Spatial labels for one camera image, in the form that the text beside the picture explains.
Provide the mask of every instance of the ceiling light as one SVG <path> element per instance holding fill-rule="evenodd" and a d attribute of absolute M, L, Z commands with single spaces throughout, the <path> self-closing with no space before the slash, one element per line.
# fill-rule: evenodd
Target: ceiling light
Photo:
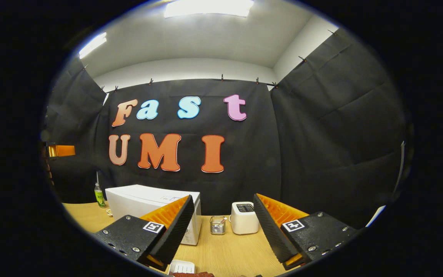
<path fill-rule="evenodd" d="M 85 47 L 80 50 L 80 59 L 82 59 L 84 56 L 92 52 L 95 48 L 101 46 L 104 42 L 106 42 L 106 35 L 107 33 L 101 33 L 100 35 L 97 35 L 95 38 L 93 38 L 91 42 L 85 45 Z"/>
<path fill-rule="evenodd" d="M 178 0 L 167 4 L 165 18 L 188 14 L 229 14 L 247 17 L 252 0 Z"/>

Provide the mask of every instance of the white wall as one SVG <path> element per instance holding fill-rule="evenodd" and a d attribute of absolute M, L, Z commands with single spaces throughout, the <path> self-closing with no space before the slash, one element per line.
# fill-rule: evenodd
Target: white wall
<path fill-rule="evenodd" d="M 331 32 L 335 32 L 338 28 L 338 26 L 314 14 L 273 67 L 276 82 L 280 82 L 283 77 L 302 61 L 298 56 L 306 58 L 332 35 Z"/>
<path fill-rule="evenodd" d="M 276 81 L 276 75 L 271 68 L 216 58 L 173 58 L 170 60 L 138 63 L 120 68 L 93 80 L 98 86 L 104 87 L 105 92 L 139 84 L 147 84 L 150 78 L 153 82 L 183 80 L 183 79 L 235 79 L 269 83 Z"/>

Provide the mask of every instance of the black curtain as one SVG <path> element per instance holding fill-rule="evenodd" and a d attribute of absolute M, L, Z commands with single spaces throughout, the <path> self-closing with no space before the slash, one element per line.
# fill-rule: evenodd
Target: black curtain
<path fill-rule="evenodd" d="M 243 121 L 232 120 L 224 98 L 237 94 L 245 100 L 240 111 Z M 179 100 L 199 97 L 199 114 L 180 119 Z M 112 127 L 118 105 L 138 100 L 130 116 L 121 126 Z M 151 119 L 137 119 L 140 105 L 147 100 L 158 101 L 158 115 Z M 100 165 L 100 184 L 104 187 L 132 184 L 201 192 L 202 212 L 205 215 L 230 214 L 232 202 L 251 201 L 254 193 L 280 199 L 281 161 L 278 130 L 267 86 L 239 80 L 174 80 L 153 82 L 112 92 L 100 113 L 97 129 L 97 161 Z M 169 133 L 181 135 L 178 143 L 178 172 L 160 167 L 139 168 L 142 143 L 139 136 L 152 133 L 160 146 Z M 109 135 L 130 135 L 128 157 L 123 165 L 109 160 Z M 205 135 L 221 135 L 220 173 L 202 172 L 205 161 Z M 116 155 L 121 156 L 121 140 Z"/>
<path fill-rule="evenodd" d="M 271 91 L 281 200 L 362 228 L 394 190 L 405 140 L 399 92 L 377 58 L 340 28 Z"/>
<path fill-rule="evenodd" d="M 74 145 L 76 152 L 75 156 L 49 161 L 55 191 L 65 203 L 95 201 L 93 143 L 105 95 L 77 57 L 56 77 L 49 95 L 42 140 Z"/>

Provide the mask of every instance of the green label bottle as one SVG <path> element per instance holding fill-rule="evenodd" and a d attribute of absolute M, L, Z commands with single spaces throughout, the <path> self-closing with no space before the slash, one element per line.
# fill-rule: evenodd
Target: green label bottle
<path fill-rule="evenodd" d="M 103 198 L 103 193 L 98 184 L 95 184 L 95 198 L 99 207 L 105 208 L 105 199 Z"/>

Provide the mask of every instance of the wooden table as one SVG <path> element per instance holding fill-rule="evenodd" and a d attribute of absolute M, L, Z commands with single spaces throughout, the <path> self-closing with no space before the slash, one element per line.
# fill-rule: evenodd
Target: wooden table
<path fill-rule="evenodd" d="M 86 231 L 97 232 L 114 222 L 106 209 L 100 208 L 97 203 L 63 205 Z M 255 234 L 237 235 L 232 232 L 227 220 L 225 235 L 211 235 L 210 217 L 202 216 L 197 245 L 181 244 L 175 260 L 192 262 L 195 272 L 206 271 L 215 277 L 273 277 L 286 272 L 278 263 L 261 228 Z M 167 274 L 168 270 L 167 267 L 163 273 Z"/>

